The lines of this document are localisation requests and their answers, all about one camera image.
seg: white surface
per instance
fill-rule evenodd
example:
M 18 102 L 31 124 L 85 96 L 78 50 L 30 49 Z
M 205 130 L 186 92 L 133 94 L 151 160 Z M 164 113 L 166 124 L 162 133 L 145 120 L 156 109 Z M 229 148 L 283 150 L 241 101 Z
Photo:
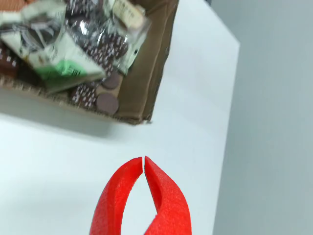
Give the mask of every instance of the white surface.
M 193 234 L 211 234 L 238 50 L 204 1 L 181 0 L 152 125 L 100 122 L 1 91 L 0 234 L 88 234 L 109 178 L 144 155 L 181 188 Z M 143 234 L 155 214 L 142 175 L 122 234 Z
M 241 42 L 214 235 L 312 235 L 313 2 L 212 5 Z

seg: brown cookie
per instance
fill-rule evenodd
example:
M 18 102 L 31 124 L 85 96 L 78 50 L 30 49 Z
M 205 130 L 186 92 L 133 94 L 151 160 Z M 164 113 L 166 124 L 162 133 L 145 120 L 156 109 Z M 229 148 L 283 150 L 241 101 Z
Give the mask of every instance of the brown cookie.
M 113 47 L 112 43 L 106 44 L 104 47 L 102 47 L 102 50 L 107 57 L 115 57 L 116 48 Z
M 101 93 L 96 100 L 96 106 L 99 111 L 113 115 L 119 108 L 119 102 L 114 95 Z
M 120 83 L 119 78 L 119 74 L 117 72 L 113 72 L 110 77 L 101 82 L 101 85 L 108 90 L 113 90 L 118 87 Z
M 104 69 L 107 77 L 111 76 L 114 70 L 113 56 L 111 51 L 108 52 L 108 47 L 98 47 L 93 46 L 91 43 L 86 43 L 83 46 L 83 50 Z
M 98 39 L 98 45 L 99 47 L 105 47 L 109 43 L 109 36 L 105 32 L 105 29 L 103 29 L 103 32 L 99 36 Z
M 115 53 L 116 59 L 119 59 L 123 57 L 128 51 L 128 43 L 124 43 L 122 46 L 118 48 L 118 50 Z
M 93 87 L 82 84 L 73 90 L 71 101 L 87 109 L 93 108 L 96 101 L 96 90 Z

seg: snack package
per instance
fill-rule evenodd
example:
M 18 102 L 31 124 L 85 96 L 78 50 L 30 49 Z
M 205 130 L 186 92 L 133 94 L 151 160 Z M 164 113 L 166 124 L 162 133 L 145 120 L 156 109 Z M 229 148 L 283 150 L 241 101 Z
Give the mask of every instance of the snack package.
M 127 74 L 147 37 L 151 21 L 145 17 L 144 8 L 135 6 L 128 0 L 106 0 L 105 8 L 107 10 L 104 12 L 110 13 L 119 34 L 128 38 L 129 49 L 118 66 L 122 73 Z
M 116 45 L 108 41 L 115 40 L 110 35 L 114 30 L 101 17 L 102 10 L 80 8 L 88 13 L 86 18 L 79 19 L 75 12 L 71 17 L 76 19 L 69 19 L 69 9 L 61 0 L 39 0 L 20 12 L 0 12 L 1 39 L 39 74 L 51 93 L 103 81 L 117 63 L 116 50 L 112 53 Z M 98 19 L 101 22 L 93 25 Z

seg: green label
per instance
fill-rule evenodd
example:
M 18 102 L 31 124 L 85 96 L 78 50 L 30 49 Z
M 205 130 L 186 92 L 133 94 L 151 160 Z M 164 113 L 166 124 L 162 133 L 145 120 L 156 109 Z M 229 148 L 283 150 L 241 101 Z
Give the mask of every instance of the green label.
M 82 66 L 70 60 L 62 60 L 55 66 L 37 68 L 36 72 L 41 76 L 47 87 L 59 86 L 78 76 L 87 74 Z

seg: cardboard flap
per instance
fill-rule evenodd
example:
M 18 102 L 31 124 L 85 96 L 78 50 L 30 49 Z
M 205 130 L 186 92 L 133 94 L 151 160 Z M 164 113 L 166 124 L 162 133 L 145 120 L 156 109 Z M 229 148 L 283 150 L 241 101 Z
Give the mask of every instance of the cardboard flap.
M 163 67 L 169 53 L 178 0 L 139 0 L 152 21 L 147 39 L 133 67 L 125 77 L 120 93 L 119 118 L 150 120 Z

